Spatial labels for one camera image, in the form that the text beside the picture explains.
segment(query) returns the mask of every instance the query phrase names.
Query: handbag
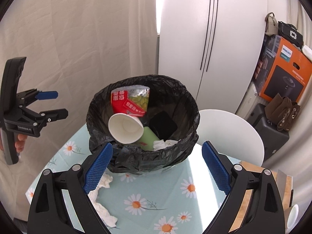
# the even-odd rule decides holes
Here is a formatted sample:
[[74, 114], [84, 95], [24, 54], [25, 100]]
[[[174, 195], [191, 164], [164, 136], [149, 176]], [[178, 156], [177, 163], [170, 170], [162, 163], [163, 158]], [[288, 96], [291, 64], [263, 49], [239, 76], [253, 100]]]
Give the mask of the handbag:
[[282, 36], [290, 43], [299, 47], [303, 46], [303, 36], [297, 31], [297, 28], [291, 24], [286, 24], [284, 22], [278, 22], [278, 35]]
[[300, 105], [278, 93], [264, 108], [267, 119], [277, 126], [278, 131], [289, 131], [298, 118]]
[[266, 32], [265, 32], [265, 34], [268, 36], [272, 36], [274, 34], [277, 34], [278, 33], [278, 22], [277, 22], [273, 12], [270, 12], [268, 15], [266, 15], [265, 21], [266, 21]]

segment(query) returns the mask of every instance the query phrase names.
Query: white chair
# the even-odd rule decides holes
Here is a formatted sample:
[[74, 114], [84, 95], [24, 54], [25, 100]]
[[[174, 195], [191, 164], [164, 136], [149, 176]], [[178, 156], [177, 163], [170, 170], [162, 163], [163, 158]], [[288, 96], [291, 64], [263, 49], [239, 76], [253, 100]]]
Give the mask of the white chair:
[[229, 157], [261, 166], [263, 142], [257, 131], [239, 116], [221, 110], [201, 110], [197, 128], [198, 144], [210, 141], [216, 150]]

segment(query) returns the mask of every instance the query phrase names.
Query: brown bag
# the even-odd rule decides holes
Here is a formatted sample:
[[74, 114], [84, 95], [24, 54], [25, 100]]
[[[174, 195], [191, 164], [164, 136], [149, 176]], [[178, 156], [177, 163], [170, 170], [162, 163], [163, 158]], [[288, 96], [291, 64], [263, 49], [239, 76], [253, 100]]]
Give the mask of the brown bag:
[[298, 118], [300, 105], [277, 94], [264, 111], [267, 119], [277, 126], [278, 131], [289, 131]]
[[270, 12], [268, 15], [266, 15], [265, 21], [266, 21], [265, 34], [268, 36], [272, 36], [273, 34], [277, 34], [278, 33], [278, 22], [275, 19], [275, 15], [273, 12]]

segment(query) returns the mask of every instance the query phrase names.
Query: philips box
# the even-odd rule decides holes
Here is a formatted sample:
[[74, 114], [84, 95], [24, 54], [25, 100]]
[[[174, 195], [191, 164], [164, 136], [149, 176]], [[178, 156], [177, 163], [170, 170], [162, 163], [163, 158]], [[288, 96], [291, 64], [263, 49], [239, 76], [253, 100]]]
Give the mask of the philips box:
[[312, 63], [289, 41], [265, 36], [254, 83], [260, 97], [271, 101], [277, 93], [298, 101], [311, 77]]

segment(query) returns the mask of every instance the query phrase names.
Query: table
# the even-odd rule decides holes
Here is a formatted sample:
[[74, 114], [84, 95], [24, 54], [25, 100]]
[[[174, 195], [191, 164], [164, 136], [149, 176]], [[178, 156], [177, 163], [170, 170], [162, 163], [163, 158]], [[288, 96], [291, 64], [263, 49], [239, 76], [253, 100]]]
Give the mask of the table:
[[[76, 163], [83, 163], [90, 155], [89, 133], [84, 125], [44, 169], [53, 172], [68, 170]], [[241, 163], [246, 170], [261, 172], [262, 168], [229, 158], [233, 164]], [[155, 171], [146, 175], [128, 173], [106, 173], [113, 177], [110, 188], [101, 188], [97, 202], [101, 203], [112, 216], [118, 218], [116, 227], [109, 227], [112, 234], [118, 233], [160, 233], [160, 234], [202, 234], [210, 224], [225, 194], [217, 188], [205, 161], [201, 146], [195, 145], [191, 155], [182, 163], [166, 171]], [[28, 201], [38, 183], [40, 175], [26, 192]], [[287, 178], [283, 200], [289, 206], [292, 178]], [[83, 231], [71, 204], [68, 191], [63, 191], [65, 204], [73, 226]], [[237, 229], [245, 215], [251, 191], [247, 191], [231, 230]]]

